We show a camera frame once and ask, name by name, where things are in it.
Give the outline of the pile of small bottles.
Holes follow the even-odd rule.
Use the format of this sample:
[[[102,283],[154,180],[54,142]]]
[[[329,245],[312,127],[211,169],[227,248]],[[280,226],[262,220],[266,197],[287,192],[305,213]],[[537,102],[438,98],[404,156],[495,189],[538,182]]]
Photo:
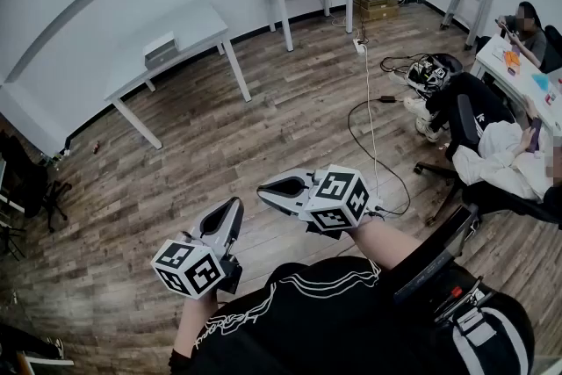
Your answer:
[[[53,155],[46,155],[44,153],[41,153],[39,165],[56,167],[60,162],[62,162],[69,155],[70,155],[69,148],[63,148],[61,151],[56,152]]]

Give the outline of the person's left forearm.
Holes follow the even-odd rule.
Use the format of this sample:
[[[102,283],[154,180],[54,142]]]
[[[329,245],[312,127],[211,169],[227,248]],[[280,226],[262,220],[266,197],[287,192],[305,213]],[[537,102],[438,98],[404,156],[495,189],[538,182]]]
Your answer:
[[[190,357],[199,333],[218,308],[216,291],[209,291],[199,299],[185,298],[173,351]]]

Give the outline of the purple phone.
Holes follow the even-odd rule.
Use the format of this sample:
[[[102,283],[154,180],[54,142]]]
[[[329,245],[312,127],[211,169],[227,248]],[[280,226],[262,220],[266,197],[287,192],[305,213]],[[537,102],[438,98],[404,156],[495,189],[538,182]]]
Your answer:
[[[535,117],[530,122],[531,139],[530,144],[526,148],[528,153],[534,154],[539,150],[539,138],[542,124],[543,122],[539,117]]]

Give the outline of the white desk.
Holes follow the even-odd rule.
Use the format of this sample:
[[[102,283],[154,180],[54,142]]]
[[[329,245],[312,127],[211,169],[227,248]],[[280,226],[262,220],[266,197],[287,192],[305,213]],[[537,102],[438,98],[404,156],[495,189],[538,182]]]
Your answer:
[[[510,44],[495,34],[476,54],[471,74],[481,79],[488,73],[513,104],[520,108],[523,108],[524,96],[529,96],[535,103],[544,126],[555,135],[562,136],[562,68],[547,75],[550,79],[549,88],[558,91],[556,100],[549,106],[544,101],[547,92],[542,91],[531,78],[540,71],[523,54],[519,56],[520,73],[516,76],[508,73],[503,53],[510,50]]]

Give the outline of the orange packet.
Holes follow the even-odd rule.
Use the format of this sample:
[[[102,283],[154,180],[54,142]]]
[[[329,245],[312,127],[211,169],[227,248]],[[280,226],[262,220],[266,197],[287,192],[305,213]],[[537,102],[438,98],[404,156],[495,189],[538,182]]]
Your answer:
[[[508,73],[512,76],[518,75],[521,67],[519,54],[514,51],[505,51],[503,57]]]

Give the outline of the grey storage box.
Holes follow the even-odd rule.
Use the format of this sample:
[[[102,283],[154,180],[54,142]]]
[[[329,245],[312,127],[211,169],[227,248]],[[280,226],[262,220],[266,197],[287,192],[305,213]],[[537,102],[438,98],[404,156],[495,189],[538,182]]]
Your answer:
[[[178,45],[175,34],[167,32],[163,36],[151,41],[143,48],[143,55],[146,60],[153,60],[160,54],[177,54]]]

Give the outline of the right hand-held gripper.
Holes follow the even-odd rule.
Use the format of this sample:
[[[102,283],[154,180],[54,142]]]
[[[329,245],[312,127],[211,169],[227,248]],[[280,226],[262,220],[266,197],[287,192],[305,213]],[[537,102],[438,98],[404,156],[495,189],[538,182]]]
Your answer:
[[[316,180],[313,175],[318,173],[321,177]],[[359,227],[365,215],[377,215],[377,208],[382,206],[359,170],[334,164],[315,173],[303,168],[287,170],[260,186],[257,195],[282,213],[298,215],[307,224],[308,233],[333,239]]]

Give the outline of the person's black printed shirt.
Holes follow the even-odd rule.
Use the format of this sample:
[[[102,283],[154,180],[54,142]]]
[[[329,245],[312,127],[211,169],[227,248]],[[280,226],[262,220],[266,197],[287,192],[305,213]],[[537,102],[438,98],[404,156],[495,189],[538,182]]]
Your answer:
[[[530,375],[535,337],[512,297],[452,264],[402,304],[356,256],[277,268],[221,307],[170,375]]]

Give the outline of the black office chair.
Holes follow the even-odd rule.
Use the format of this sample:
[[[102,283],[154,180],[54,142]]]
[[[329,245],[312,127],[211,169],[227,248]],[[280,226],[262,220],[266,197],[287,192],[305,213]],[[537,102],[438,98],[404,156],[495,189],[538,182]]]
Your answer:
[[[445,152],[446,158],[451,161],[453,152],[460,144],[468,144],[472,148],[479,142],[476,126],[472,123],[472,108],[466,95],[460,95],[457,100],[458,123],[460,125],[460,140],[451,139]],[[487,182],[478,182],[467,185],[459,177],[454,165],[451,169],[442,168],[432,164],[419,162],[414,166],[414,172],[422,173],[424,170],[433,172],[445,179],[453,180],[454,184],[448,199],[453,199],[455,193],[462,193],[465,204],[474,204],[478,207],[479,214],[496,213],[509,210],[519,215],[529,215],[537,220],[558,225],[562,230],[562,204],[555,206],[552,202],[542,203],[523,199],[500,188],[494,187]]]
[[[549,74],[562,68],[562,34],[553,25],[544,28],[547,40],[541,71]]]
[[[22,201],[24,216],[31,219],[44,209],[47,212],[47,228],[52,234],[52,218],[55,212],[58,212],[63,220],[68,219],[59,207],[58,199],[72,189],[72,184],[50,179],[47,167],[33,162],[19,140],[5,131],[0,131],[0,156],[20,181],[15,192]]]

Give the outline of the white drawer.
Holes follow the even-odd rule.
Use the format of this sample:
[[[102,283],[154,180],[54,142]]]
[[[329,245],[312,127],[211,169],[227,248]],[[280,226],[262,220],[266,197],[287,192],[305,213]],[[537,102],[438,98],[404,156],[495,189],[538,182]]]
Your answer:
[[[175,48],[168,49],[166,51],[162,51],[160,53],[150,53],[145,55],[145,67],[147,70],[153,70],[156,68],[161,67],[163,64],[167,63],[168,61],[173,60],[179,55],[178,51]]]

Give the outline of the white metal rack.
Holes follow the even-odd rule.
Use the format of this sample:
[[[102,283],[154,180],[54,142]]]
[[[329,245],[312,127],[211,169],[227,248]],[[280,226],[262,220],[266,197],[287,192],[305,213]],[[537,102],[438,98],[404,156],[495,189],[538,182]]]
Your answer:
[[[35,367],[39,368],[62,368],[73,367],[75,362],[71,359],[49,359],[42,357],[30,357],[25,354],[18,354],[18,361],[21,364],[25,375],[37,375]]]

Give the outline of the person's right forearm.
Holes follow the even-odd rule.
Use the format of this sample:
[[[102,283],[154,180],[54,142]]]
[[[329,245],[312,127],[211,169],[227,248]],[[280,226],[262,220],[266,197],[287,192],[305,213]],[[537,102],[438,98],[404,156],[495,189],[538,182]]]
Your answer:
[[[396,267],[422,245],[422,241],[370,216],[364,216],[348,234],[368,259],[386,270]]]

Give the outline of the large white table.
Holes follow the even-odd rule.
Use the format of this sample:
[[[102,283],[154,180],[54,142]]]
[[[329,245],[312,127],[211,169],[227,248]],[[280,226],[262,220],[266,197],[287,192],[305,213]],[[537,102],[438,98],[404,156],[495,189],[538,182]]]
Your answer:
[[[175,34],[179,55],[159,68],[147,70],[143,55],[144,46],[167,32]],[[208,0],[190,1],[148,22],[118,48],[110,66],[104,99],[115,106],[154,148],[160,149],[161,141],[125,105],[122,97],[142,84],[154,91],[154,77],[207,49],[216,47],[221,55],[224,54],[228,58],[244,100],[250,101],[249,89],[228,34],[227,24]]]

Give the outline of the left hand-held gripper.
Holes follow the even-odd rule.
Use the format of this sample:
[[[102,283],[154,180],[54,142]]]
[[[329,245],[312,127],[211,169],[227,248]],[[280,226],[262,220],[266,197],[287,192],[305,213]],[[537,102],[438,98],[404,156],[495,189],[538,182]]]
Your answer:
[[[171,292],[189,299],[222,290],[236,293],[242,267],[228,253],[238,239],[244,215],[240,198],[232,197],[208,209],[199,222],[201,236],[224,237],[224,246],[214,249],[188,232],[168,239],[151,260],[151,267]]]

